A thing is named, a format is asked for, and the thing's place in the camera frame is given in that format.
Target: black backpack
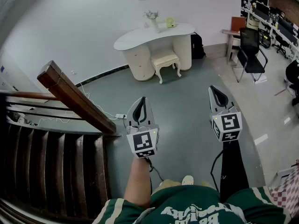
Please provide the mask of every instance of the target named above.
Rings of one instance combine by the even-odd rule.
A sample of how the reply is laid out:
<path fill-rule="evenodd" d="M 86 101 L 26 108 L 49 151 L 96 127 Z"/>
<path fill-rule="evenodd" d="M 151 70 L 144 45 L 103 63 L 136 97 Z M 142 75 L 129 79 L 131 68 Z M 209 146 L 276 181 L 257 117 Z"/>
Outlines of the black backpack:
<path fill-rule="evenodd" d="M 196 32 L 191 35 L 192 59 L 202 59 L 206 54 L 203 48 L 202 39 Z"/>

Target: wooden staircase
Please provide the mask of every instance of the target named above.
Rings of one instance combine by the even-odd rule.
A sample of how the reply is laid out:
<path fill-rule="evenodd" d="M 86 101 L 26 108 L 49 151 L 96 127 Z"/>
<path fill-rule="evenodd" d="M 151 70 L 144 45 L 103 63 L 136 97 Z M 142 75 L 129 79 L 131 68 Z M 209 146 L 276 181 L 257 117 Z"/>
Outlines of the wooden staircase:
<path fill-rule="evenodd" d="M 1 197 L 46 217 L 91 222 L 110 199 L 105 143 L 114 136 L 7 123 Z"/>
<path fill-rule="evenodd" d="M 42 224 L 18 209 L 60 223 L 91 223 L 110 199 L 106 145 L 115 124 L 50 61 L 37 79 L 52 93 L 0 91 L 0 216 Z M 61 101 L 66 107 L 6 99 Z M 14 105 L 51 109 L 23 110 Z M 53 110 L 74 111 L 74 115 Z M 100 132 L 70 132 L 7 121 L 6 112 L 85 120 Z"/>

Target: power strip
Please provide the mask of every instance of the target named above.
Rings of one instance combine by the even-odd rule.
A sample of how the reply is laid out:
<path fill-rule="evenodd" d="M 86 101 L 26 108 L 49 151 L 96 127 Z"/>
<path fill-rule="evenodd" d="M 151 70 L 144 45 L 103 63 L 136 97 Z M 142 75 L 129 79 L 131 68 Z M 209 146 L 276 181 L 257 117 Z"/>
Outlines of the power strip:
<path fill-rule="evenodd" d="M 115 117 L 118 118 L 118 119 L 127 119 L 127 115 L 126 114 L 116 114 Z"/>

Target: desk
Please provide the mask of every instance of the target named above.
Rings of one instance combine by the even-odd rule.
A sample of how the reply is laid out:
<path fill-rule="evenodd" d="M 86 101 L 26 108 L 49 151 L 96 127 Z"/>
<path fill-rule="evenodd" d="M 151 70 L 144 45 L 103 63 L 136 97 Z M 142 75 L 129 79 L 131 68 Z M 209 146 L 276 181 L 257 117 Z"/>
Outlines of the desk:
<path fill-rule="evenodd" d="M 151 54 L 147 43 L 173 37 L 173 49 L 181 62 L 181 70 L 191 68 L 191 33 L 195 28 L 187 23 L 176 23 L 176 27 L 167 28 L 166 23 L 159 24 L 160 33 L 154 33 L 151 28 L 139 28 L 126 33 L 115 43 L 114 48 L 123 52 L 136 80 L 146 81 L 155 74 L 151 64 Z"/>
<path fill-rule="evenodd" d="M 273 26 L 270 22 L 267 22 L 266 20 L 264 20 L 263 18 L 257 16 L 255 13 L 253 13 L 251 10 L 247 9 L 247 8 L 244 8 L 244 7 L 241 7 L 241 10 L 245 11 L 248 13 L 248 17 L 247 17 L 247 21 L 249 20 L 249 14 L 253 15 L 254 17 L 256 17 L 258 20 L 260 20 L 261 22 L 263 23 L 266 23 L 268 26 L 271 27 L 271 30 L 270 30 L 270 36 L 272 36 L 272 33 L 273 33 L 273 30 L 278 34 L 280 35 L 287 43 L 289 43 L 292 48 L 295 50 L 295 55 L 292 59 L 292 62 L 294 60 L 297 59 L 298 55 L 299 55 L 299 48 L 294 45 L 288 38 L 286 38 L 282 33 L 280 33 L 280 31 L 275 27 Z"/>
<path fill-rule="evenodd" d="M 222 30 L 222 33 L 229 35 L 229 39 L 228 39 L 228 51 L 226 53 L 226 63 L 228 64 L 229 58 L 230 58 L 230 53 L 232 52 L 232 48 L 233 48 L 234 35 L 237 35 L 237 36 L 241 36 L 241 35 L 238 32 L 230 31 L 230 30 Z"/>

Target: white stool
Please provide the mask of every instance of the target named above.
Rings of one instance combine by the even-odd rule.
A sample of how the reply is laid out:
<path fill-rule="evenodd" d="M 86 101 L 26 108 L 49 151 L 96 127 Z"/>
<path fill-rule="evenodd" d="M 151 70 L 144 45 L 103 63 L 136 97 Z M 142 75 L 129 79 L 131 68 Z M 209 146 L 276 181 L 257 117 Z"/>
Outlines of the white stool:
<path fill-rule="evenodd" d="M 172 68 L 175 69 L 175 67 L 174 67 L 174 63 L 175 63 L 178 68 L 178 77 L 182 76 L 179 73 L 179 71 L 181 70 L 181 62 L 179 61 L 178 56 L 172 50 L 152 56 L 151 62 L 156 70 L 156 75 L 160 78 L 160 84 L 162 84 L 162 82 L 163 82 L 162 77 L 160 75 L 160 69 L 162 67 L 172 65 Z"/>

